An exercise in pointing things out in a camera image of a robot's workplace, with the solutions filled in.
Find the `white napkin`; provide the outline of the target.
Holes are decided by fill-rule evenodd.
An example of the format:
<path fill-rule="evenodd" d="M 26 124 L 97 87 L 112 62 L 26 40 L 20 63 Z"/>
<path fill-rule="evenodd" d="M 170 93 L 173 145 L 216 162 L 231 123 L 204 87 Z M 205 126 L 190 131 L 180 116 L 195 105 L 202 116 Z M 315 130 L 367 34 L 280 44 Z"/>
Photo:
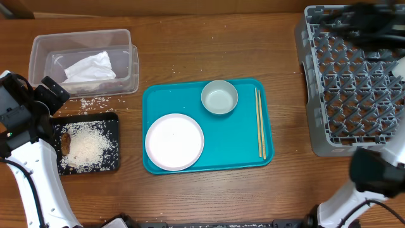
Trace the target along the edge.
<path fill-rule="evenodd" d="M 64 83 L 90 82 L 116 78 L 106 51 L 84 58 L 64 69 L 67 79 Z"/>

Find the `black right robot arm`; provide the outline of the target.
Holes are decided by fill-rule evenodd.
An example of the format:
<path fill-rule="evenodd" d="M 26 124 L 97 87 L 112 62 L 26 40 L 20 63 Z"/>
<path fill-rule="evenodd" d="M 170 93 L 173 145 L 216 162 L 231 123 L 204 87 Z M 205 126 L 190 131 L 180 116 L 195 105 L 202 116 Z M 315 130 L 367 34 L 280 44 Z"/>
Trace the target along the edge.
<path fill-rule="evenodd" d="M 296 26 L 313 152 L 351 158 L 348 181 L 303 227 L 358 227 L 404 192 L 404 5 L 308 6 Z"/>

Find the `wooden chopstick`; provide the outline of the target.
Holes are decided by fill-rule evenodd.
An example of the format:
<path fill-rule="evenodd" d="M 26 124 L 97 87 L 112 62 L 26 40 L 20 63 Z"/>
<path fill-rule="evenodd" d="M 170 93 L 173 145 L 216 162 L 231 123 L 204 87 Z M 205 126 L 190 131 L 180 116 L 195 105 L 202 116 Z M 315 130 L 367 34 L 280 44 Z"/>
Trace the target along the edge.
<path fill-rule="evenodd" d="M 258 104 L 258 92 L 257 88 L 254 88 L 254 97 L 255 97 L 255 107 L 256 107 L 256 123 L 257 123 L 257 133 L 258 133 L 258 149 L 259 157 L 263 157 L 262 147 L 261 147 L 261 131 L 260 131 L 260 121 L 259 121 L 259 104 Z"/>
<path fill-rule="evenodd" d="M 259 121 L 260 121 L 260 131 L 261 131 L 261 146 L 262 146 L 262 157 L 266 159 L 266 145 L 265 145 L 265 132 L 264 132 L 264 125 L 263 125 L 263 109 L 262 109 L 262 102 L 261 102 L 261 93 L 258 90 L 258 108 L 259 108 Z"/>

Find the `white paper cup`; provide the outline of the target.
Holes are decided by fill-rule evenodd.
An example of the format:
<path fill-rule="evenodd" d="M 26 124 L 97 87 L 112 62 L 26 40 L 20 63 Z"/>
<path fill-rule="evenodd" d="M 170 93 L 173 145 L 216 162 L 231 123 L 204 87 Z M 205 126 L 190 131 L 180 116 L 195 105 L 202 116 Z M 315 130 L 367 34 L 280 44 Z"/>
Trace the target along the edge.
<path fill-rule="evenodd" d="M 398 60 L 397 65 L 392 69 L 392 74 L 401 81 L 405 81 L 405 57 Z"/>

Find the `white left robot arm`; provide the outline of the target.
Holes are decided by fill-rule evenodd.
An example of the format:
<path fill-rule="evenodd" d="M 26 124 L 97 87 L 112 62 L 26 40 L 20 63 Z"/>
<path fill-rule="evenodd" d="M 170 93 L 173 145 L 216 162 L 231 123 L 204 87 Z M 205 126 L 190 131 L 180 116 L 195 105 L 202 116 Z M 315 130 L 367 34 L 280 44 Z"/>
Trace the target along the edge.
<path fill-rule="evenodd" d="M 70 208 L 52 146 L 52 116 L 70 94 L 46 76 L 33 88 L 8 70 L 1 74 L 1 162 L 12 171 L 29 227 L 80 227 Z"/>

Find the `grey bowl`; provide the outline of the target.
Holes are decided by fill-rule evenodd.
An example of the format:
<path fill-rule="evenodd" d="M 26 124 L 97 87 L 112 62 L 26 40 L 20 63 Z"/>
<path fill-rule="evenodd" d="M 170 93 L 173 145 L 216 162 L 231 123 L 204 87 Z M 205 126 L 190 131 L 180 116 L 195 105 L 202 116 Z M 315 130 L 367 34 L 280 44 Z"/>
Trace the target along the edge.
<path fill-rule="evenodd" d="M 214 115 L 226 115 L 236 106 L 239 95 L 236 88 L 226 80 L 214 80 L 204 86 L 201 103 Z"/>

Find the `large white plate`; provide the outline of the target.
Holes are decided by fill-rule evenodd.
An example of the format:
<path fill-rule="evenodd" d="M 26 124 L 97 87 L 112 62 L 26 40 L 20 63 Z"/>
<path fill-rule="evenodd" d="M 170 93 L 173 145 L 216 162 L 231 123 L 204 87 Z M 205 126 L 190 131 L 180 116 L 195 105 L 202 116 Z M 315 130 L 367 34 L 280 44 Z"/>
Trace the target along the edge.
<path fill-rule="evenodd" d="M 191 167 L 204 149 L 204 134 L 191 117 L 171 113 L 158 118 L 147 130 L 144 143 L 148 158 L 166 171 Z"/>

